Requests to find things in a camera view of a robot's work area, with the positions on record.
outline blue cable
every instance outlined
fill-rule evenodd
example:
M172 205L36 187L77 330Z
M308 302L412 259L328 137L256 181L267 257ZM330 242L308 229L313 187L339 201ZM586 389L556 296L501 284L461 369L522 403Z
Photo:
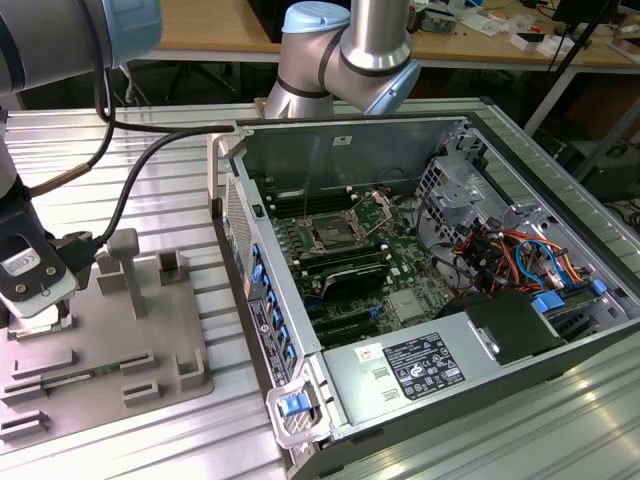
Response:
M562 270L562 268L560 268L560 265L558 265L558 262L556 261L556 257L553 255L553 252L551 251L551 249L547 245L545 245L544 243L539 242L538 240L523 240L520 243L520 245L518 245L518 248L516 248L516 263L518 264L518 269L520 269L520 271L526 277L529 277L531 280L533 280L538 285L540 285L540 287L542 289L544 289L544 282L540 278L535 276L534 274L529 273L526 270L526 268L524 268L524 265L522 264L522 260L520 259L520 249L522 248L522 246L525 243L534 243L534 244L538 245L539 247L541 247L547 253L547 255L549 255L549 258L551 258L551 261L553 262L553 268L555 269L556 273L560 276L562 281L565 284L573 285L573 282L571 281L569 276L565 273L564 270Z

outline ventilation grille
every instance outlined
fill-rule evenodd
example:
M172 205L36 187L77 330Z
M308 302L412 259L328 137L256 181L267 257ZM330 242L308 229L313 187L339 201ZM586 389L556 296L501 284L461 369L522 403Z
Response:
M284 428L287 432L299 433L305 430L308 430L313 426L313 418L309 414L309 412L299 413L297 415L293 415L289 417L284 422ZM305 453L305 450L308 450L309 446L305 443L302 445L296 445L291 449L293 455L297 458L298 456Z
M251 230L234 182L229 182L227 218L231 225L236 256L240 258L242 269L247 270L251 268Z
M435 223L435 231L443 242L451 242L456 245L462 241L462 238L454 229L449 228L444 218L442 210L431 200L430 194L434 187L446 185L449 181L447 174L433 160L427 167L426 172L420 181L419 194L426 197L425 210L433 223Z

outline sticker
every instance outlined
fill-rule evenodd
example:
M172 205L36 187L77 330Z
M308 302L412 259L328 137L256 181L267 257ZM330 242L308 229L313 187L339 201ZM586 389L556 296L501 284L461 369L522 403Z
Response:
M19 277L40 265L40 255L33 248L28 248L3 261L1 265L9 275Z
M351 136L348 137L335 137L333 139L333 146L340 147L342 145L351 145Z
M383 350L409 400L430 395L465 380L460 367L437 332Z
M354 350L360 363L368 362L369 360L375 360L376 358L382 358L382 344L372 343L371 345L365 345L364 347L358 347Z

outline table leg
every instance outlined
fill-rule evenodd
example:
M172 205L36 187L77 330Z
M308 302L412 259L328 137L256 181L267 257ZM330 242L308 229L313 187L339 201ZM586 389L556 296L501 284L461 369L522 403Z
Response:
M535 113L524 126L524 131L526 133L529 135L533 135L535 133L575 76L576 72L570 70L567 70L560 76L555 85L553 85L551 90L549 90L549 93L547 93L547 96L542 100L542 103L538 106Z

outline wooden desk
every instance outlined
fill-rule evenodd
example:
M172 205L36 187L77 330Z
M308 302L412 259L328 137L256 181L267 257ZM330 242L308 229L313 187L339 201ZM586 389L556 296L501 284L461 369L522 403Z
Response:
M485 0L485 7L535 16L543 33L555 23L517 0ZM159 48L145 58L226 62L277 62L280 45L272 44L247 0L162 0L164 35ZM580 72L640 74L640 65L607 46L609 37L594 36L593 44L576 57L540 105L525 131L533 133ZM413 34L413 57L424 67L484 70L547 70L550 60L523 52L506 34L493 37L458 24L454 34Z

